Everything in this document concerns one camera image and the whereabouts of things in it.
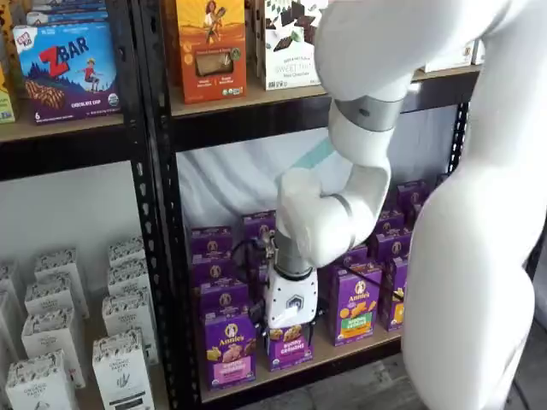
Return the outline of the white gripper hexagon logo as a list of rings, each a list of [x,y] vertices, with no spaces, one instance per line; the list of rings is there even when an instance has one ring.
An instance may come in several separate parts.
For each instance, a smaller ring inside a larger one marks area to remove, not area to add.
[[[268,284],[264,290],[265,301],[250,307],[250,320],[268,345],[268,328],[281,329],[308,323],[308,344],[312,345],[315,327],[325,314],[324,305],[318,304],[317,270],[300,278],[281,275],[274,268],[268,269]]]

